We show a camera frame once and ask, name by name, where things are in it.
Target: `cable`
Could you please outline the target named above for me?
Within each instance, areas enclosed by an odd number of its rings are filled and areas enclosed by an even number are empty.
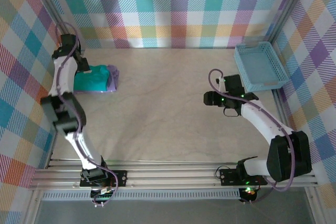
[[[217,172],[218,172],[218,170],[219,170],[221,167],[226,167],[226,168],[228,168],[228,169],[231,170],[231,168],[228,167],[228,166],[226,166],[226,165],[221,165],[220,167],[218,167],[217,170],[215,171],[215,177],[218,178],[218,179],[220,179],[220,177],[217,176]]]
[[[248,103],[250,104],[251,106],[255,107],[256,109],[258,109],[259,111],[261,111],[262,113],[264,113],[282,132],[283,134],[286,136],[287,138],[287,141],[288,141],[288,144],[289,144],[289,148],[290,148],[290,152],[291,152],[291,169],[290,169],[290,176],[289,176],[289,180],[287,182],[287,185],[284,187],[284,188],[278,188],[276,187],[276,184],[277,183],[272,183],[271,181],[269,181],[267,178],[265,178],[266,182],[267,183],[270,183],[271,186],[272,186],[272,189],[276,190],[276,191],[280,191],[280,192],[283,192],[283,191],[287,191],[289,189],[289,187],[291,186],[292,182],[293,182],[293,179],[294,179],[294,173],[295,173],[295,152],[294,152],[294,146],[293,146],[293,143],[288,135],[288,133],[286,132],[286,130],[281,126],[281,124],[278,123],[278,121],[276,119],[273,118],[272,115],[270,115],[266,110],[264,110],[262,107],[256,105],[255,103],[251,102],[251,101],[248,101],[248,100],[245,100],[243,98],[239,98],[239,97],[233,97],[231,95],[227,95],[225,93],[222,93],[220,92],[218,89],[215,88],[215,86],[212,84],[211,82],[211,74],[212,72],[214,71],[218,71],[221,75],[221,78],[223,78],[224,76],[224,73],[220,70],[220,69],[212,69],[209,74],[208,74],[208,81],[209,81],[209,84],[210,86],[213,88],[214,91],[216,91],[218,94],[226,97],[226,98],[229,98],[229,99],[234,99],[234,100],[238,100],[238,101],[242,101],[242,102],[245,102],[245,103]]]
[[[116,174],[111,171],[110,169],[106,168],[106,167],[103,167],[97,163],[95,163],[94,160],[92,160],[89,156],[86,155],[86,153],[84,152],[84,150],[82,149],[82,147],[80,146],[79,144],[79,141],[78,141],[78,134],[81,133],[81,130],[82,130],[82,121],[81,121],[81,118],[80,118],[80,115],[78,113],[78,111],[76,110],[76,108],[74,106],[72,106],[71,103],[67,102],[61,95],[60,93],[60,84],[59,84],[59,81],[60,81],[60,75],[61,75],[61,71],[62,69],[64,68],[65,66],[65,63],[68,61],[68,59],[72,56],[73,52],[76,50],[78,44],[79,44],[79,40],[78,40],[78,33],[76,31],[76,29],[74,28],[74,26],[68,22],[62,22],[62,23],[58,23],[56,25],[56,29],[55,29],[55,33],[56,33],[56,38],[58,38],[58,27],[60,24],[65,24],[65,25],[68,25],[70,26],[74,32],[75,32],[75,37],[76,37],[76,42],[75,42],[75,45],[73,46],[72,50],[70,51],[70,53],[67,55],[67,57],[65,58],[65,60],[62,62],[61,66],[59,67],[58,71],[57,71],[57,75],[56,75],[56,91],[57,91],[57,96],[58,98],[62,101],[63,104],[65,104],[74,114],[75,114],[75,117],[77,119],[77,122],[78,122],[78,128],[76,130],[76,132],[73,134],[73,139],[75,140],[75,144],[80,152],[80,154],[89,162],[91,163],[92,165],[95,165],[96,167],[110,173],[113,175],[113,177],[116,179],[115,181],[115,188],[114,188],[114,193],[111,195],[111,197],[105,201],[104,203],[101,203],[101,204],[98,204],[96,202],[95,199],[93,199],[93,203],[95,204],[95,206],[104,206],[106,205],[113,197],[113,195],[115,195],[117,193],[117,190],[118,190],[118,177],[116,176]]]
[[[258,187],[258,191],[260,191],[260,187],[261,187],[261,181],[260,181],[260,179],[259,179],[259,177],[256,177],[256,179],[257,179],[257,181],[258,181],[258,183],[259,183],[259,187]]]

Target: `beige table surface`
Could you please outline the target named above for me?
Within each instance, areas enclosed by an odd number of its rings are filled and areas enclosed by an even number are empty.
[[[233,55],[232,49],[86,50],[90,65],[120,70],[117,92],[76,95],[94,146],[106,160],[236,162],[266,156],[266,140],[247,120],[203,104],[211,69],[238,73]],[[277,116],[271,91],[256,94]],[[52,158],[78,156],[58,136]]]

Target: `plaid fabric wall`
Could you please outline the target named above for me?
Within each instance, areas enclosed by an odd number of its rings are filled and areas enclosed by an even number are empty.
[[[17,223],[54,137],[39,100],[52,84],[55,24],[40,0],[0,0],[0,223]]]
[[[299,0],[277,44],[290,81],[282,98],[310,139],[313,169],[336,219],[336,0]]]
[[[281,6],[281,0],[63,1],[89,48],[234,47],[245,39],[263,39],[286,2]],[[64,14],[60,2],[55,0]]]

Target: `purple cable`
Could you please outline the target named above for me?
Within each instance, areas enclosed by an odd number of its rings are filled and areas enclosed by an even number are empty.
[[[283,134],[286,136],[287,138],[287,141],[288,141],[288,144],[289,144],[289,148],[290,148],[290,152],[291,152],[291,169],[290,169],[290,176],[289,176],[289,180],[288,180],[288,183],[287,185],[284,187],[284,188],[278,188],[276,187],[276,184],[277,183],[272,183],[271,181],[269,181],[267,178],[264,178],[268,183],[270,183],[272,185],[272,188],[276,191],[287,191],[289,189],[289,187],[291,186],[291,184],[293,183],[293,179],[294,179],[294,173],[295,173],[295,153],[294,153],[294,146],[293,146],[293,143],[288,135],[288,133],[285,131],[285,129],[281,126],[281,124],[278,123],[277,120],[275,120],[273,118],[272,115],[270,115],[266,110],[264,110],[262,107],[256,105],[255,103],[253,102],[250,102],[248,100],[245,100],[245,99],[242,99],[242,98],[239,98],[239,97],[233,97],[231,95],[227,95],[227,94],[224,94],[222,92],[220,92],[219,90],[217,90],[215,88],[215,86],[212,84],[211,82],[211,74],[212,72],[214,71],[218,71],[221,75],[221,78],[223,78],[224,76],[224,73],[220,70],[220,69],[212,69],[210,72],[209,72],[209,75],[208,75],[208,81],[209,81],[209,84],[210,86],[220,95],[226,97],[226,98],[230,98],[230,99],[234,99],[234,100],[238,100],[238,101],[242,101],[242,102],[245,102],[245,103],[248,103],[250,105],[252,105],[253,107],[255,107],[256,109],[258,109],[259,111],[261,111],[262,113],[264,113],[277,127],[279,127],[281,129],[281,131],[283,132]]]
[[[76,50],[78,44],[79,44],[79,40],[78,40],[78,33],[76,31],[76,29],[73,27],[72,24],[68,23],[68,22],[62,22],[63,24],[65,25],[68,25],[70,26],[74,31],[75,31],[75,36],[76,36],[76,42],[75,42],[75,45],[74,47],[72,48],[72,50],[70,51],[70,53],[67,55],[67,57],[65,58],[65,60],[62,62],[61,66],[59,67],[58,71],[57,71],[57,75],[56,75],[56,91],[57,91],[57,95],[58,95],[58,98],[63,102],[63,104],[65,104],[76,116],[76,119],[77,119],[77,122],[78,122],[78,128],[76,130],[76,132],[73,134],[73,137],[75,139],[75,143],[76,143],[76,146],[80,152],[80,154],[89,162],[91,163],[92,165],[95,165],[97,166],[98,168],[102,169],[102,170],[105,170],[106,172],[108,173],[111,173],[114,178],[116,179],[115,181],[115,188],[114,188],[114,193],[112,194],[112,196],[103,203],[101,203],[101,206],[104,206],[106,205],[113,197],[113,195],[115,195],[117,193],[117,190],[118,190],[118,178],[116,176],[116,174],[111,171],[110,169],[108,168],[105,168],[101,165],[98,165],[96,164],[89,156],[86,155],[86,153],[83,151],[83,149],[81,148],[79,142],[78,142],[78,134],[81,133],[81,129],[82,129],[82,121],[81,121],[81,118],[80,118],[80,115],[78,113],[78,111],[76,110],[75,107],[72,106],[71,103],[67,102],[61,95],[60,93],[60,85],[59,85],[59,79],[60,79],[60,75],[61,75],[61,70],[64,68],[64,65],[65,63],[68,61],[68,59],[71,57],[71,55],[73,54],[73,52]],[[56,25],[56,29],[55,29],[55,33],[56,33],[56,37],[58,37],[58,26],[62,23],[58,23]],[[93,202],[96,206],[99,206],[98,203],[96,202],[96,198],[93,198]]]

